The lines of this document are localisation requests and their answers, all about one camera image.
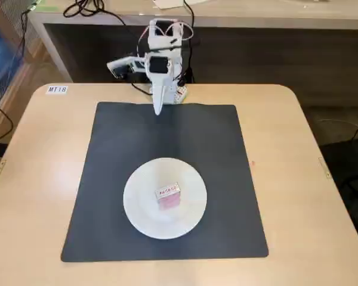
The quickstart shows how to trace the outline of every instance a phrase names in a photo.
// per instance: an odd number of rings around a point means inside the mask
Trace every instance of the black mat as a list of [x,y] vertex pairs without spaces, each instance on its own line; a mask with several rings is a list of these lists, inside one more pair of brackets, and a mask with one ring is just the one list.
[[[188,234],[156,240],[128,221],[123,192],[147,161],[172,157],[203,177],[207,206]],[[64,262],[266,257],[261,224],[236,108],[101,102],[65,245]]]

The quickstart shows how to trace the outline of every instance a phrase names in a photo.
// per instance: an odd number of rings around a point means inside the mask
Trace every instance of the wooden desk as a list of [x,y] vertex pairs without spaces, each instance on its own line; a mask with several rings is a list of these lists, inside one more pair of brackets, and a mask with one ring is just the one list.
[[[121,16],[127,25],[132,26],[146,26],[149,20],[156,17],[180,18],[188,23],[191,19],[185,8],[160,10],[153,0],[105,0],[104,2],[106,10]],[[72,3],[74,0],[43,0],[36,10],[29,14],[33,26],[55,64],[69,81],[73,81],[74,78],[69,71],[69,63],[66,63],[68,60],[61,55],[61,49],[66,49],[66,47],[64,43],[60,43],[63,47],[58,48],[59,43],[55,43],[55,35],[52,35],[45,26],[51,24],[121,25],[115,17],[102,13],[93,17],[64,18],[63,11]],[[333,0],[331,2],[310,0],[306,3],[305,0],[209,0],[192,5],[192,8],[196,16],[196,27],[358,30],[358,0]],[[110,35],[116,34],[111,33],[104,38],[111,37]],[[123,56],[133,50],[123,51]],[[79,50],[72,51],[71,57],[74,57],[77,52]]]
[[149,99],[123,84],[47,89],[3,158],[0,285],[358,285],[356,231],[295,95],[277,85],[190,85],[186,99],[237,107],[268,257],[61,262],[97,103]]

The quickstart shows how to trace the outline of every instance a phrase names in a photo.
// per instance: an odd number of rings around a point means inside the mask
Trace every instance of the white device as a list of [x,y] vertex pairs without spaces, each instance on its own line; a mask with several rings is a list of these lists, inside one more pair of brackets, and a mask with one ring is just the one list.
[[[187,26],[192,35],[183,39],[183,29]],[[115,78],[126,73],[146,73],[152,83],[153,106],[159,115],[163,104],[174,104],[178,90],[178,81],[182,70],[181,46],[193,36],[192,28],[185,22],[156,18],[150,21],[139,38],[138,46],[149,32],[149,52],[144,57],[126,57],[107,63],[107,68]]]

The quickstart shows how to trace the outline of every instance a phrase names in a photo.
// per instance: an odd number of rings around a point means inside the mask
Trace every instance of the white plate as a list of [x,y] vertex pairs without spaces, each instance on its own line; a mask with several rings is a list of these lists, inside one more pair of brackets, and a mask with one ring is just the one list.
[[[155,191],[178,183],[180,204],[159,210]],[[169,240],[191,231],[202,218],[207,191],[200,174],[189,164],[173,159],[149,161],[131,174],[125,185],[124,208],[131,224],[148,237]]]

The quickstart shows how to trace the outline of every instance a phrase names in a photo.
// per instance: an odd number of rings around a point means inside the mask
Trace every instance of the small box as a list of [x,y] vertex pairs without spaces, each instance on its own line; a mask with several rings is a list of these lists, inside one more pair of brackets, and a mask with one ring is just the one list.
[[160,210],[168,210],[180,204],[180,187],[178,183],[164,186],[155,191]]

